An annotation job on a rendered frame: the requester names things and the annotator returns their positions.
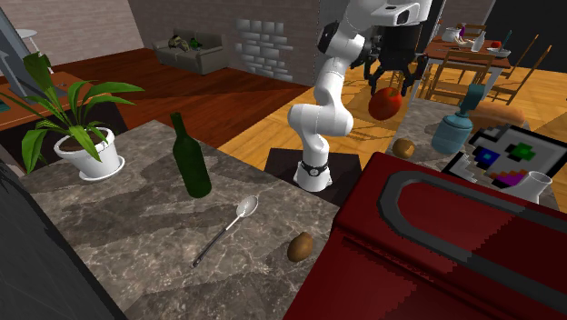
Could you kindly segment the blue soap dispenser bottle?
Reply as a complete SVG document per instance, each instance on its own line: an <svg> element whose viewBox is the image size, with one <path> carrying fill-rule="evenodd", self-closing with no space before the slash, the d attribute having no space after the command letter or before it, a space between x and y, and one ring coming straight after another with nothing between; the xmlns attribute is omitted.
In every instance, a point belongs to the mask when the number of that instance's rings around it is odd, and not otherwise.
<svg viewBox="0 0 567 320"><path fill-rule="evenodd" d="M473 130L468 112L480 103L483 93L484 85L468 86L464 99L459 103L459 110L453 115L446 115L438 125L432 139L434 150L441 154L454 154L461 149Z"/></svg>

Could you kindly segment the brown wooden desk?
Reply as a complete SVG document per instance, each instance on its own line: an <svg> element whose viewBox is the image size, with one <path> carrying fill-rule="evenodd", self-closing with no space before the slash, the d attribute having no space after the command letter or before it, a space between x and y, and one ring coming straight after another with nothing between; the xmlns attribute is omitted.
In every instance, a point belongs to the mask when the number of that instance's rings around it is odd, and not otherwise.
<svg viewBox="0 0 567 320"><path fill-rule="evenodd" d="M63 90L65 93L68 91L68 88L69 88L70 85L72 85L75 82L83 81L82 79L80 79L80 78L78 78L74 75L70 75L66 72L55 72L54 74L51 75L51 78L52 78L54 85L57 88ZM39 113L39 114L41 114L45 117L52 115L47 109L43 108L39 104L31 105L31 104L25 103L24 100L22 100L21 98L16 96L10 90L10 85L6 81L7 80L0 81L0 93L9 95L12 98L14 98L15 100L28 105L29 107L34 109L37 113ZM85 94L90 89L90 87L92 87L95 84L96 84L96 82L92 82L92 83L85 84L85 85L82 86L82 88L79 91L79 96L78 96L79 99L77 101L78 105L81 105L83 103L82 99L84 98ZM17 103L11 101L8 98L5 98L3 95L0 95L0 99L3 102L5 102L6 105L8 105L10 107L9 110L0 113L0 131L6 130L6 129L9 129L9 128L12 128L12 127L16 127L18 125L22 125L22 124L25 124L25 123L33 122L35 120L41 120L41 118L39 116L34 115L33 113L30 113L29 111L27 111L24 108L22 108L21 106L19 106ZM69 117L69 119L72 121L72 123L75 124L76 121L73 118L73 113L70 110L67 97L66 96L60 96L59 101L60 101L65 113ZM108 124L108 125L111 126L111 128L115 132L117 132L118 129L122 128L121 125L123 125L123 119L120 115L120 112L119 112L116 104L94 105L93 108L87 114L86 120L87 120L86 121L87 123L89 123L91 121L100 121L102 123Z"/></svg>

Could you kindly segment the wooden dining table with chairs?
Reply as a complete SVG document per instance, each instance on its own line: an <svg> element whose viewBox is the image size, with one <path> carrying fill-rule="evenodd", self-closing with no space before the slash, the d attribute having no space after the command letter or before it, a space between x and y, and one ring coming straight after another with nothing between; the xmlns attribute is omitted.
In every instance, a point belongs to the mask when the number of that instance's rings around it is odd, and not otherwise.
<svg viewBox="0 0 567 320"><path fill-rule="evenodd" d="M474 85L484 85L482 98L490 97L492 100L505 101L509 105L533 71L552 49L552 46L549 45L518 86L512 89L507 84L496 85L499 76L502 75L509 78L512 74L512 71L504 72L504 69L511 68L508 60L510 51L504 50L503 45L498 48L486 44L480 45L484 36L485 32L482 31L473 41L471 47L459 46L459 43L456 41L457 37L450 43L445 41L442 36L435 37L427 45L425 49L425 53L429 56L427 65L438 65L438 67L433 77L427 83L423 83L423 92L426 99L430 99L434 95L451 97L460 101L464 99L464 86L460 84L461 78L457 80L456 84L440 81L443 70L455 69L461 70L462 75L467 71L475 72L472 83Z"/></svg>

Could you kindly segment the brown bread loaf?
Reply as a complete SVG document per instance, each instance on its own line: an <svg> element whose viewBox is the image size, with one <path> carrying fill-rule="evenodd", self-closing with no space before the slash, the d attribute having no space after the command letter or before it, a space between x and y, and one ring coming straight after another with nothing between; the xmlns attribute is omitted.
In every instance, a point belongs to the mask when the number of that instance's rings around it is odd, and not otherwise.
<svg viewBox="0 0 567 320"><path fill-rule="evenodd" d="M473 123L473 133L481 128L494 128L497 125L511 124L522 127L525 122L522 109L512 105L500 105L484 101L481 101L474 110L469 112L469 118Z"/></svg>

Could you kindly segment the grey sofa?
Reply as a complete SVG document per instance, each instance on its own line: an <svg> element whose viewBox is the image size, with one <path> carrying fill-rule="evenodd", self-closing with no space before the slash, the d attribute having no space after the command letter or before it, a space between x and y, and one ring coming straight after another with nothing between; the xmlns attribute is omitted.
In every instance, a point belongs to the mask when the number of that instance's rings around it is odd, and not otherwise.
<svg viewBox="0 0 567 320"><path fill-rule="evenodd" d="M162 65L207 75L229 66L225 42L223 34L175 28L172 36L152 46Z"/></svg>

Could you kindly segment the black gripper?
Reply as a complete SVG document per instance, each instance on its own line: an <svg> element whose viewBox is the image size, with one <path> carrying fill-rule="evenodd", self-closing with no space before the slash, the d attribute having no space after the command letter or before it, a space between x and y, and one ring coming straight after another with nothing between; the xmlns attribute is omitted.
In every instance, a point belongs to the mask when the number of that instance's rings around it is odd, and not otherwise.
<svg viewBox="0 0 567 320"><path fill-rule="evenodd" d="M386 26L383 37L373 36L364 44L364 79L371 87L371 95L375 94L377 79L371 67L379 61L384 71L403 71L403 84L400 90L401 96L406 96L407 89L416 80L420 80L427 67L427 55L415 55L415 49L419 43L422 25ZM409 70L409 64L414 60L417 66L413 72Z"/></svg>

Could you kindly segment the brown potato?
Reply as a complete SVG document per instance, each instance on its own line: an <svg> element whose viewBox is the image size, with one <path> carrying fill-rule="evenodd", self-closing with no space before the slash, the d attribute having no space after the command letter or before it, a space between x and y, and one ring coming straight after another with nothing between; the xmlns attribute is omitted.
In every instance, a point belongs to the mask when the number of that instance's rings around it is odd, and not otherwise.
<svg viewBox="0 0 567 320"><path fill-rule="evenodd" d="M301 232L288 246L287 257L292 262L306 259L313 251L313 237L307 232Z"/></svg>
<svg viewBox="0 0 567 320"><path fill-rule="evenodd" d="M415 144L406 138L398 138L392 146L392 153L402 159L410 158L415 151Z"/></svg>

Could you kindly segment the white cup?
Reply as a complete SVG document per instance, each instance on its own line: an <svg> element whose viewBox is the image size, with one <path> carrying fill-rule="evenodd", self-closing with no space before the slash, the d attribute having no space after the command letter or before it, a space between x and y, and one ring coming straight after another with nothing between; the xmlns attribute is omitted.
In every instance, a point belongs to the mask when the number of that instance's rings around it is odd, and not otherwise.
<svg viewBox="0 0 567 320"><path fill-rule="evenodd" d="M543 173L531 171L523 180L512 187L506 188L505 192L508 195L514 195L521 199L540 203L541 193L552 183L552 179Z"/></svg>

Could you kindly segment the dark robot stand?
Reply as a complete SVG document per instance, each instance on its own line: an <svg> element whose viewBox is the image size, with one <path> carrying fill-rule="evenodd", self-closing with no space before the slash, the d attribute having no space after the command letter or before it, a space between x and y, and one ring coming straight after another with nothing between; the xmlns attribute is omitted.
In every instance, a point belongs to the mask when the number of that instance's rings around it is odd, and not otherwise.
<svg viewBox="0 0 567 320"><path fill-rule="evenodd" d="M297 186L293 176L302 154L302 150L271 148L264 171ZM314 195L342 206L362 173L360 158L357 154L330 153L329 161L333 183Z"/></svg>

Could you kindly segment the dark green glass bottle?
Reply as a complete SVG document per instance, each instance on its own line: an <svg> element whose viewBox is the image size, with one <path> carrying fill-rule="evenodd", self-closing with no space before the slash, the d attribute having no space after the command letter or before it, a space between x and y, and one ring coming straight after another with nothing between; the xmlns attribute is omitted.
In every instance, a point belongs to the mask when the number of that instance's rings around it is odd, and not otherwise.
<svg viewBox="0 0 567 320"><path fill-rule="evenodd" d="M199 143L186 133L180 113L170 114L176 138L173 155L187 193L193 198L202 198L212 190L212 184Z"/></svg>

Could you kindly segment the green plant in white pot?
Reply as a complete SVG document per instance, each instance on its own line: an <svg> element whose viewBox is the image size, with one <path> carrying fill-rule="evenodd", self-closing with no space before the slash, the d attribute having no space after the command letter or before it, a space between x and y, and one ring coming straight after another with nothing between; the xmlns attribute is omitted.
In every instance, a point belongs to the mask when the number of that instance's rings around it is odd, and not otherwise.
<svg viewBox="0 0 567 320"><path fill-rule="evenodd" d="M89 80L78 81L64 91L65 103L60 101L56 86L47 68L47 56L30 54L20 60L24 74L32 78L39 88L39 96L12 97L0 92L0 105L18 105L33 115L35 124L25 132L21 142L22 167L31 173L38 161L44 162L42 145L49 132L62 136L54 151L69 160L89 179L102 179L113 175L121 167L122 158L114 146L114 133L110 125L90 121L87 114L95 105L127 101L118 93L137 92L140 88L121 82L92 85Z"/></svg>

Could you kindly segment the white board with coloured patches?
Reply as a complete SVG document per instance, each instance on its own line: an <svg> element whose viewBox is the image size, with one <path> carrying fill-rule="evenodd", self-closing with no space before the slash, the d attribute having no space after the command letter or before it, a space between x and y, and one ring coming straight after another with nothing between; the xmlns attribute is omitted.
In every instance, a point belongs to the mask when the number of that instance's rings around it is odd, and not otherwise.
<svg viewBox="0 0 567 320"><path fill-rule="evenodd" d="M470 139L470 155L457 155L443 172L475 183L475 165L504 189L519 184L531 171L554 176L567 164L567 143L534 133L516 125L497 125L479 129Z"/></svg>

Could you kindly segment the grey monitor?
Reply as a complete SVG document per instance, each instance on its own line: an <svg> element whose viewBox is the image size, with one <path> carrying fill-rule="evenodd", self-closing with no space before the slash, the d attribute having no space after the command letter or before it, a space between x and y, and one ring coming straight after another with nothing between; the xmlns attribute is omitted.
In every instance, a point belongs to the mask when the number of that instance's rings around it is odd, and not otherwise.
<svg viewBox="0 0 567 320"><path fill-rule="evenodd" d="M0 71L17 96L47 98L25 69L23 58L27 55L30 51L0 7Z"/></svg>

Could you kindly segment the red apple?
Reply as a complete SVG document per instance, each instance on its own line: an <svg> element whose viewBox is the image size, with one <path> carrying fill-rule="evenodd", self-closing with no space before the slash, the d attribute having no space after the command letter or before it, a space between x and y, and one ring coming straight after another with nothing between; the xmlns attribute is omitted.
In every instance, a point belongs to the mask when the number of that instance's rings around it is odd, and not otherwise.
<svg viewBox="0 0 567 320"><path fill-rule="evenodd" d="M387 120L398 113L402 102L403 98L396 88L385 87L372 95L368 112L376 120Z"/></svg>

